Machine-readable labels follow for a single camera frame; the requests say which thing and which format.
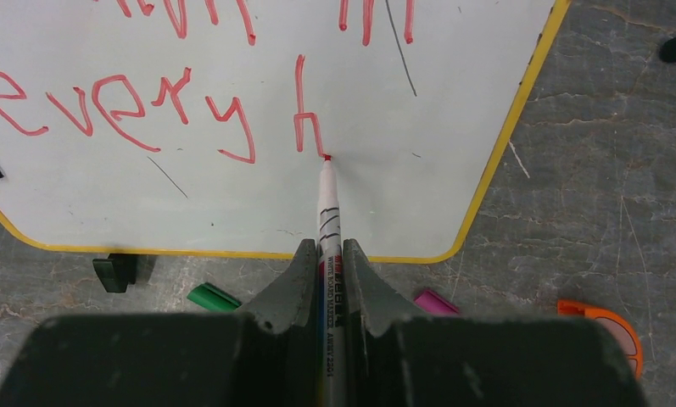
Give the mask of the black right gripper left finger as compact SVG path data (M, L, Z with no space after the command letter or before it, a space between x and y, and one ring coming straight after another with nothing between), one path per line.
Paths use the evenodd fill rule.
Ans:
M25 340L0 406L317 405L316 244L233 312L62 315Z

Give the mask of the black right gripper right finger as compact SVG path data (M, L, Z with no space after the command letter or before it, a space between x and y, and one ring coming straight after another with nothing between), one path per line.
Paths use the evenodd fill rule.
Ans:
M344 242L353 406L645 406L614 336L585 318L429 315Z

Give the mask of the red capped marker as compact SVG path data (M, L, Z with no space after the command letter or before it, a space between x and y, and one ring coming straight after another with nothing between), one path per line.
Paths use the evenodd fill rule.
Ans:
M337 178L330 155L324 158L320 173L317 214L321 336L319 400L322 406L345 406L347 387L342 238Z

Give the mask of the yellow framed whiteboard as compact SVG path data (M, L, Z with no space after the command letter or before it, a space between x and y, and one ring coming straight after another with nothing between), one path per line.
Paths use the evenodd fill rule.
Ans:
M289 258L330 156L375 261L462 245L566 1L0 1L0 223Z

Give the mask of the purple capped marker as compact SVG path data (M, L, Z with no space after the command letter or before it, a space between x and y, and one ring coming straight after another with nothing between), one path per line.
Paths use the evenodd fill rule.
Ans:
M431 315L455 316L461 313L457 306L429 288L415 296L414 304Z

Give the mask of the green capped marker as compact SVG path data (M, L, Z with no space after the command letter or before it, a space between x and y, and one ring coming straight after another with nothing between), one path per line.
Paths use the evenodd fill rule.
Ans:
M195 287L187 299L206 310L217 312L233 312L242 305L238 299L209 282Z

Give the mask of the orange lego brick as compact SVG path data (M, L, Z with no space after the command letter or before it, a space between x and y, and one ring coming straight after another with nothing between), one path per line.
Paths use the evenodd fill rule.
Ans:
M636 330L622 316L608 309L564 298L557 300L556 311L558 315L581 316L601 324L619 343L635 377L642 377L642 344Z

